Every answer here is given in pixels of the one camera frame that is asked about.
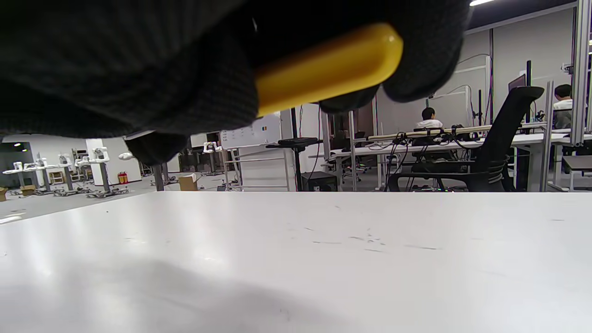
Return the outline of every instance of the fire extinguisher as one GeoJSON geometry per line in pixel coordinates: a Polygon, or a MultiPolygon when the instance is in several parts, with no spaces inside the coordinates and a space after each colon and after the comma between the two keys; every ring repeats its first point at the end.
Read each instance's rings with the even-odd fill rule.
{"type": "Polygon", "coordinates": [[[119,178],[120,184],[127,184],[127,172],[123,171],[117,174],[117,178],[119,178]]]}

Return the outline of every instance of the computer monitor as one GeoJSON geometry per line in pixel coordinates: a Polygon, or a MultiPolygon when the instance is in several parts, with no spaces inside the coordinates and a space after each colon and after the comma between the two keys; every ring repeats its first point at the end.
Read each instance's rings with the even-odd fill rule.
{"type": "Polygon", "coordinates": [[[526,74],[518,76],[517,79],[508,84],[508,92],[517,87],[526,87],[526,74]]]}

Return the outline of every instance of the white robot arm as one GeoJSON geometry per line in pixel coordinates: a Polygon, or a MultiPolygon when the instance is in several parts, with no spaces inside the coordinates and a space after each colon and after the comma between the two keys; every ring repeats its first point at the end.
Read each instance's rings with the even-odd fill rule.
{"type": "Polygon", "coordinates": [[[85,165],[90,165],[91,164],[91,159],[88,156],[83,156],[82,159],[77,159],[74,162],[74,165],[76,165],[77,167],[83,167],[85,165]]]}
{"type": "Polygon", "coordinates": [[[72,165],[72,160],[70,159],[70,155],[68,154],[60,154],[57,156],[60,159],[60,162],[57,166],[60,168],[67,168],[72,165]]]}
{"type": "Polygon", "coordinates": [[[19,172],[22,172],[22,162],[14,162],[12,165],[14,166],[14,169],[6,170],[6,171],[3,171],[2,173],[5,175],[11,175],[11,174],[17,174],[19,172]]]}
{"type": "Polygon", "coordinates": [[[57,169],[59,165],[55,164],[47,164],[47,158],[42,157],[37,159],[37,170],[45,170],[45,169],[57,169]]]}
{"type": "Polygon", "coordinates": [[[213,152],[221,152],[222,147],[218,147],[216,142],[204,142],[204,153],[211,154],[213,152]]]}
{"type": "Polygon", "coordinates": [[[22,171],[23,172],[31,172],[31,171],[37,171],[37,170],[39,170],[37,168],[37,163],[25,163],[22,166],[22,171]]]}
{"type": "Polygon", "coordinates": [[[91,164],[105,163],[110,160],[109,154],[107,153],[107,147],[95,148],[93,153],[95,154],[95,158],[91,159],[91,164]]]}
{"type": "Polygon", "coordinates": [[[124,152],[124,153],[121,153],[118,157],[122,161],[129,161],[134,158],[134,155],[130,152],[124,152]]]}

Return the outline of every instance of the yellow tool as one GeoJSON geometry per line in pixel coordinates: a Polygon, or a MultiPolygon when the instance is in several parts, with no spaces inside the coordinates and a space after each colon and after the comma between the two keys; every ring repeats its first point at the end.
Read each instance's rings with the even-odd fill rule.
{"type": "Polygon", "coordinates": [[[259,117],[384,82],[397,69],[403,40],[378,23],[256,71],[259,117]]]}

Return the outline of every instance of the white table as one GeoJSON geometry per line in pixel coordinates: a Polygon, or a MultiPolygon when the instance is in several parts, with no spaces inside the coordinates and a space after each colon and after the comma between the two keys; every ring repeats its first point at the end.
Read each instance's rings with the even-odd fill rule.
{"type": "Polygon", "coordinates": [[[0,331],[589,332],[591,200],[158,192],[12,222],[0,331]]]}
{"type": "MultiPolygon", "coordinates": [[[[570,139],[565,137],[567,133],[565,132],[553,132],[551,134],[551,144],[557,146],[564,146],[569,145],[570,139]]],[[[518,134],[514,136],[514,140],[512,141],[513,147],[518,147],[521,149],[526,149],[530,151],[530,165],[529,165],[529,177],[528,177],[528,189],[529,191],[538,191],[539,190],[539,183],[540,183],[540,172],[541,172],[541,165],[542,165],[542,158],[543,158],[543,133],[532,133],[532,134],[518,134]]],[[[584,138],[587,140],[592,139],[592,135],[584,135],[584,138]]],[[[398,145],[393,154],[405,154],[407,152],[408,155],[414,152],[438,152],[438,151],[454,151],[457,149],[474,149],[479,148],[483,145],[485,139],[480,139],[479,141],[471,141],[471,142],[461,142],[462,147],[460,147],[456,142],[449,142],[444,145],[432,145],[432,146],[405,146],[405,145],[398,145]]],[[[356,156],[371,156],[371,155],[390,155],[391,154],[392,145],[384,146],[384,147],[359,147],[356,148],[356,156]]],[[[330,153],[330,160],[336,160],[337,165],[337,178],[339,179],[339,188],[341,188],[341,160],[343,158],[348,158],[351,156],[351,152],[342,152],[341,149],[332,150],[330,153]]],[[[555,183],[558,184],[559,180],[561,179],[561,150],[555,150],[555,183]]]]}

